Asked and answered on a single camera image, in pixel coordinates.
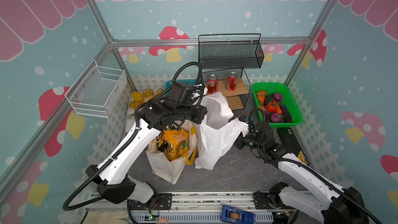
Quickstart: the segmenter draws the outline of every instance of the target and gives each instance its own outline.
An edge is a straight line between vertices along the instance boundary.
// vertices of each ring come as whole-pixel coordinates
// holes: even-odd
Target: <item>cloth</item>
[[[128,224],[123,220],[129,216],[127,210],[124,211],[87,211],[86,217],[81,224]]]

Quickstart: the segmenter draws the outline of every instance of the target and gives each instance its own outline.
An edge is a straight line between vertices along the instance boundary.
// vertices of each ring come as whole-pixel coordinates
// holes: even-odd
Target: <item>marble surface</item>
[[[249,97],[245,109],[234,111],[236,116],[248,116],[250,110],[255,107],[252,97]],[[276,129],[274,135],[276,141],[280,142]],[[217,161],[212,171],[195,169],[195,163],[186,165],[175,185],[152,173],[145,151],[146,149],[134,162],[128,174],[139,181],[152,184],[158,191],[266,191],[280,181],[296,190],[305,190],[285,172],[254,157],[247,147],[238,150],[233,146]]]

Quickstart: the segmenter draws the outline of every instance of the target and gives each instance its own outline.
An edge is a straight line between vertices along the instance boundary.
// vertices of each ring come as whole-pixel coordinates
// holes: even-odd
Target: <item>white picket fence illustration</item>
[[[326,142],[326,133],[320,131],[321,124],[315,122],[316,115],[311,115],[311,107],[307,107],[307,100],[303,99],[304,94],[300,93],[300,87],[296,84],[296,81],[292,81],[289,85],[303,118],[296,129],[314,168],[331,181],[345,188],[351,187],[354,181],[344,176],[346,168],[337,163],[338,155],[331,152],[332,144]]]
[[[196,79],[197,74],[194,76],[187,75],[187,76],[182,76],[180,75],[178,79]],[[279,77],[279,75],[275,75],[274,77],[271,77],[271,75],[267,75],[263,77],[262,74],[260,74],[258,77],[256,77],[254,74],[252,74],[250,77],[248,77],[249,81],[251,84],[256,83],[256,82],[280,82],[284,83],[286,80],[286,75]],[[146,77],[140,75],[138,77],[131,77],[134,86],[137,91],[142,91],[146,88],[152,88],[156,89],[159,87],[164,88],[165,84],[167,81],[171,81],[173,79],[173,75],[170,77],[163,75],[163,77],[159,77],[158,75],[155,75],[155,77],[151,77],[147,75]],[[247,78],[243,76],[243,81],[246,82]]]
[[[124,92],[119,98],[119,101],[116,103],[111,116],[107,118],[107,125],[102,126],[102,134],[97,135],[98,143],[93,145],[93,155],[87,157],[87,167],[91,164],[101,163],[119,144],[121,135],[125,131],[124,126],[126,122],[130,93],[130,88],[126,86]],[[86,175],[87,167],[80,169],[82,172],[82,180],[74,183],[76,188],[88,179]],[[77,197],[75,197],[75,200],[72,201],[71,205],[92,199],[90,196],[96,191],[97,185],[94,183],[89,184],[82,190],[80,194],[77,195]],[[81,207],[72,211],[63,212],[62,214],[58,215],[60,224],[80,223],[86,214],[85,208],[86,207]]]

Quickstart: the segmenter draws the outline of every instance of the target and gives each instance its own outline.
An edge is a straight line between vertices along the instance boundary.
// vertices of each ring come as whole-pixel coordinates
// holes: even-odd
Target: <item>white plastic bag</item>
[[[229,151],[239,134],[247,134],[248,125],[238,118],[228,123],[234,114],[221,92],[203,97],[201,105],[207,107],[207,114],[200,125],[195,124],[199,152],[195,168],[213,170],[218,159]]]
[[[185,165],[191,165],[196,156],[197,135],[195,127],[191,121],[185,121],[182,129],[189,133],[189,152],[181,157],[170,162],[163,152],[158,151],[155,140],[149,143],[147,150],[147,157],[153,173],[172,184],[176,184]]]

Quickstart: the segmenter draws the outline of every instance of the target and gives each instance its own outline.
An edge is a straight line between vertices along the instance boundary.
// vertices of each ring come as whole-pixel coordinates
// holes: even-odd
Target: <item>black wire rack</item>
[[[203,69],[261,68],[260,37],[257,33],[199,35],[199,63]]]

